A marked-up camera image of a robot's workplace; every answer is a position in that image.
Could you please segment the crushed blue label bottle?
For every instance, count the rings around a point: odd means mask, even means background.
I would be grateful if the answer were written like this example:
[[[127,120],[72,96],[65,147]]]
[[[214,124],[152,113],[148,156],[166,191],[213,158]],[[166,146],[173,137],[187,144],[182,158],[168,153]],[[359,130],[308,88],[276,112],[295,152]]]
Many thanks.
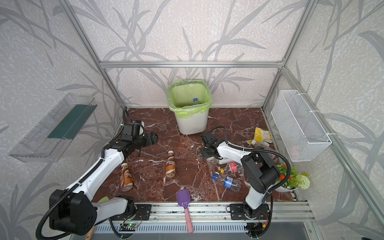
[[[227,189],[232,190],[233,192],[239,192],[241,190],[241,181],[238,179],[234,179],[227,175],[218,175],[213,174],[212,179],[214,180],[216,185],[223,186]]]

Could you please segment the brown tea bottle white cap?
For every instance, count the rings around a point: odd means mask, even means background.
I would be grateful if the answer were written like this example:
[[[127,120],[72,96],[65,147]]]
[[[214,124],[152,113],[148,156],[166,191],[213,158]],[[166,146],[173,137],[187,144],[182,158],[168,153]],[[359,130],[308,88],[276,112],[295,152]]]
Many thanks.
[[[168,159],[165,167],[166,177],[173,178],[176,175],[176,162],[174,151],[168,151]]]

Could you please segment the orange cap orange label bottle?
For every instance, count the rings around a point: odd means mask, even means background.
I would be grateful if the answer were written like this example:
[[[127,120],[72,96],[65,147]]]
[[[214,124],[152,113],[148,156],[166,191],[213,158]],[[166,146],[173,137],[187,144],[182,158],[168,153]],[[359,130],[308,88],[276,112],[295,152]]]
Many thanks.
[[[218,164],[218,160],[215,157],[209,157],[207,158],[207,163],[210,168],[216,168]]]

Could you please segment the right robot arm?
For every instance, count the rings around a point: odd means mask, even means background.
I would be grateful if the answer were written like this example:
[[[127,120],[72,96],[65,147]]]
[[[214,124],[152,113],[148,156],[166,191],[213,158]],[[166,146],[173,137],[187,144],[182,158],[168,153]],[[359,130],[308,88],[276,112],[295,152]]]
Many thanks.
[[[266,206],[267,198],[272,197],[272,192],[284,185],[292,173],[292,167],[282,154],[265,150],[263,148],[245,148],[234,145],[228,141],[228,131],[225,131],[223,139],[217,139],[213,132],[207,131],[201,135],[204,148],[201,150],[205,160],[217,159],[220,164],[238,163],[245,171],[248,182],[251,185],[243,206],[244,214],[248,219],[255,219],[262,207]],[[287,175],[279,182],[281,171],[270,157],[279,157],[287,165]]]

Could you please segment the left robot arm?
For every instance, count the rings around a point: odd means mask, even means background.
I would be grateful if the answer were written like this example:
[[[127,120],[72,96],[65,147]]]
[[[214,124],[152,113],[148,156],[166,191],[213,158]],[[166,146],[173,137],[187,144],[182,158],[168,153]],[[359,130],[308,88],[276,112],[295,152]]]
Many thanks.
[[[36,238],[45,240],[43,226],[49,222],[52,230],[62,234],[53,236],[59,240],[68,235],[86,235],[95,225],[114,216],[130,217],[137,212],[133,198],[115,197],[101,203],[92,200],[108,176],[136,150],[155,145],[158,135],[145,133],[140,120],[124,123],[118,135],[101,150],[99,159],[65,190],[55,190],[49,198],[49,210],[36,229]]]

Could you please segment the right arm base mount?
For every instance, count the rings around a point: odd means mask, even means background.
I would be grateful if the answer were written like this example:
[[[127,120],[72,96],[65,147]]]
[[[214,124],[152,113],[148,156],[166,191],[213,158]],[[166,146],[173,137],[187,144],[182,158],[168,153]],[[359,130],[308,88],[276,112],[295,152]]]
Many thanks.
[[[268,221],[271,210],[268,204],[261,204],[257,209],[252,209],[245,202],[242,204],[230,204],[226,211],[231,214],[231,220],[263,220]]]

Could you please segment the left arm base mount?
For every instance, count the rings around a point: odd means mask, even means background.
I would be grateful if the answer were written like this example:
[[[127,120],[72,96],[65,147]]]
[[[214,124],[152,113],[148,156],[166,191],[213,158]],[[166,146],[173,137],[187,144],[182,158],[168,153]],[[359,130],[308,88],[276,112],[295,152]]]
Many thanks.
[[[128,205],[126,211],[120,215],[120,220],[126,221],[148,221],[152,205],[138,204]]]

